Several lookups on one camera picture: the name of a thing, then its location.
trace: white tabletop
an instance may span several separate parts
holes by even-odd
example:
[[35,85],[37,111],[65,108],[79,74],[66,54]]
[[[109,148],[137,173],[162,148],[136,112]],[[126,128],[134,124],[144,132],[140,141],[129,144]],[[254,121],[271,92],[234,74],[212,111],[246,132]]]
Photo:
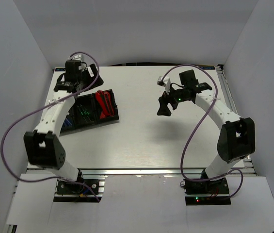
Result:
[[[204,111],[192,102],[183,102],[170,117],[156,115],[158,98],[164,91],[157,79],[170,68],[101,67],[104,85],[82,95],[112,89],[120,120],[60,136],[66,159],[78,168],[179,168],[183,147]],[[188,69],[180,67],[168,76],[172,82],[180,83],[178,74]],[[213,87],[204,73],[193,69],[200,83]],[[219,87],[218,97],[225,102],[216,70],[207,72]],[[52,99],[60,74],[54,72],[46,103]],[[217,154],[219,133],[207,117],[188,147],[184,167],[207,167]],[[235,167],[244,167],[243,162]]]

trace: gray wall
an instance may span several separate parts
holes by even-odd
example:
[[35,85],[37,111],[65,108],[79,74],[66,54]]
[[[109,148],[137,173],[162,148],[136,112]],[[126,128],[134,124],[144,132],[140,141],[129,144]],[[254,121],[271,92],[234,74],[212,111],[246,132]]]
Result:
[[274,1],[260,0],[226,64],[240,114],[256,123],[256,171],[265,175],[274,196]]
[[[0,0],[0,140],[16,119],[43,105],[51,69],[12,0]],[[25,171],[23,135],[37,116],[23,121],[10,133],[5,146],[12,169]],[[0,158],[0,232],[5,224],[16,180]]]
[[55,67],[79,50],[104,66],[223,64],[258,0],[14,1]]

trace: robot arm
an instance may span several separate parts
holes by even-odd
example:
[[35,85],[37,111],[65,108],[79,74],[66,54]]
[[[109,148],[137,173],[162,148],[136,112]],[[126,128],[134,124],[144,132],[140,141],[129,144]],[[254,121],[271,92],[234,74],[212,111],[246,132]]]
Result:
[[[66,61],[65,73],[57,80],[51,102],[67,97],[92,83],[94,77],[90,75],[85,64],[84,56],[80,54]],[[95,65],[90,65],[90,68],[96,76]],[[91,88],[102,84],[103,80],[99,77]],[[61,127],[75,98],[71,96],[49,107],[34,131],[25,133],[24,142],[32,165],[45,168],[57,176],[79,181],[81,172],[66,160],[65,150],[59,141]]]
[[[182,89],[175,90],[170,78],[158,79],[158,85],[165,87],[159,98],[160,108],[157,115],[170,116],[168,104],[175,110],[180,102],[187,100],[207,111],[214,100],[214,92],[207,83],[199,83],[193,70],[179,74]],[[209,112],[210,118],[220,131],[217,144],[218,154],[213,162],[202,172],[202,178],[212,178],[227,173],[239,160],[255,151],[254,122],[251,118],[243,119],[232,112],[222,101],[216,100]]]

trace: blue object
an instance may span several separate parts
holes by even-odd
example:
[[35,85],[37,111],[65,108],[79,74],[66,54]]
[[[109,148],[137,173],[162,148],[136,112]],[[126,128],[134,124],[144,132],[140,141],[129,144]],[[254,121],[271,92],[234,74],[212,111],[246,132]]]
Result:
[[72,125],[72,123],[66,118],[65,121],[67,121],[70,125]]
[[87,189],[85,192],[83,192],[83,195],[85,195],[86,193],[88,193],[89,192],[89,189]]

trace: purple cable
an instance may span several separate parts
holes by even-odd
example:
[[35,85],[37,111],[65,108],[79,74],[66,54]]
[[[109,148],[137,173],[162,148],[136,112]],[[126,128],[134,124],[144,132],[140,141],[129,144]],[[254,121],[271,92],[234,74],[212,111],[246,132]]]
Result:
[[63,180],[63,181],[69,182],[69,183],[78,184],[78,185],[83,185],[83,186],[85,186],[85,187],[86,187],[86,188],[95,196],[96,200],[99,202],[100,200],[99,200],[99,198],[97,197],[97,195],[92,191],[92,189],[91,189],[88,185],[86,185],[86,184],[84,184],[84,183],[75,182],[75,181],[72,181],[72,180],[69,180],[69,179],[60,177],[60,176],[51,176],[51,177],[47,177],[47,178],[43,178],[43,179],[39,179],[39,180],[26,180],[26,179],[20,178],[20,177],[18,177],[18,176],[11,170],[11,168],[8,166],[8,164],[7,164],[7,162],[6,162],[6,159],[5,159],[5,156],[4,156],[4,142],[5,142],[6,136],[7,136],[7,134],[9,133],[9,131],[10,131],[16,124],[18,124],[18,123],[21,122],[23,119],[25,119],[25,118],[27,118],[27,117],[29,117],[29,116],[32,116],[32,115],[34,115],[34,114],[36,114],[36,113],[38,113],[38,112],[40,112],[40,111],[42,111],[42,110],[44,110],[44,109],[46,109],[46,108],[49,108],[49,107],[52,107],[52,106],[56,105],[58,102],[62,102],[62,101],[64,101],[64,100],[66,100],[67,98],[70,98],[70,97],[72,97],[72,96],[79,95],[80,93],[82,93],[82,92],[84,92],[84,91],[87,91],[87,90],[88,90],[89,88],[91,88],[92,85],[94,85],[94,83],[97,81],[97,79],[98,79],[98,77],[99,77],[99,73],[100,73],[100,68],[99,68],[99,65],[98,65],[98,62],[96,61],[96,59],[95,59],[93,56],[91,56],[90,54],[85,53],[85,52],[74,52],[73,54],[70,55],[69,59],[71,59],[71,57],[72,57],[73,55],[78,54],[78,53],[82,53],[82,54],[85,54],[86,56],[89,56],[89,57],[94,61],[95,65],[97,66],[97,75],[96,75],[95,79],[93,80],[93,82],[92,82],[88,87],[86,87],[86,88],[84,88],[84,89],[82,89],[82,90],[80,90],[80,91],[78,91],[78,92],[76,92],[76,93],[72,93],[71,95],[68,95],[68,96],[66,96],[66,97],[63,97],[63,98],[57,100],[56,102],[52,102],[52,103],[50,103],[50,104],[48,104],[48,105],[46,105],[46,106],[44,106],[44,107],[41,107],[41,108],[39,108],[39,109],[37,109],[37,110],[31,112],[31,113],[28,113],[28,114],[24,115],[23,117],[21,117],[20,119],[18,119],[18,120],[16,120],[15,122],[13,122],[13,123],[7,128],[7,130],[5,131],[5,133],[4,133],[3,137],[2,137],[1,144],[0,144],[0,154],[1,154],[1,159],[2,159],[2,161],[3,161],[3,164],[4,164],[5,168],[7,169],[7,171],[8,171],[15,179],[17,179],[17,180],[19,180],[19,181],[27,182],[27,183],[35,183],[35,182],[47,181],[47,180],[50,180],[50,179],[60,179],[60,180]]
[[226,173],[226,174],[222,174],[222,175],[219,175],[219,176],[211,177],[211,178],[208,178],[208,179],[190,179],[190,178],[188,178],[188,177],[184,174],[184,172],[183,172],[183,162],[184,162],[184,156],[185,156],[186,149],[187,149],[189,143],[191,142],[191,140],[192,140],[194,134],[196,133],[197,129],[199,128],[199,126],[201,125],[201,123],[204,121],[204,119],[206,118],[206,116],[209,114],[209,112],[211,111],[211,109],[212,109],[213,106],[215,105],[215,102],[216,102],[216,100],[217,100],[217,98],[218,98],[218,86],[217,86],[217,84],[215,83],[214,79],[213,79],[206,71],[204,71],[203,69],[201,69],[201,68],[198,67],[198,66],[190,65],[190,64],[183,64],[183,65],[178,65],[178,66],[172,67],[171,69],[169,69],[169,70],[164,74],[164,76],[162,77],[161,80],[164,80],[164,78],[167,76],[167,74],[168,74],[170,71],[172,71],[173,69],[178,68],[178,67],[195,67],[195,68],[199,69],[200,71],[204,72],[204,73],[211,79],[211,81],[212,81],[212,83],[213,83],[213,85],[214,85],[214,89],[215,89],[215,94],[214,94],[214,98],[213,98],[212,104],[210,105],[210,107],[208,108],[208,110],[205,112],[205,114],[203,115],[203,117],[200,119],[200,121],[198,122],[198,124],[195,126],[195,128],[193,129],[193,131],[192,131],[192,133],[191,133],[189,139],[187,140],[187,142],[186,142],[186,144],[185,144],[185,146],[184,146],[184,149],[183,149],[183,152],[182,152],[182,156],[181,156],[181,162],[180,162],[181,174],[182,174],[182,176],[183,176],[186,180],[191,181],[191,182],[206,182],[206,181],[211,181],[211,180],[215,180],[215,179],[224,177],[224,176],[226,176],[227,174],[229,174],[229,173],[231,173],[231,172],[233,172],[233,171],[236,170],[236,171],[238,171],[238,172],[240,173],[240,175],[241,175],[241,182],[240,182],[240,185],[239,185],[239,187],[237,188],[237,190],[236,190],[232,195],[229,196],[229,197],[231,198],[231,197],[233,197],[234,195],[236,195],[236,194],[239,192],[239,190],[240,190],[240,188],[241,188],[241,186],[242,186],[242,183],[243,183],[243,173],[242,173],[242,171],[241,171],[240,169],[238,169],[238,168],[233,168],[233,169],[231,169],[231,170],[230,170],[228,173]]

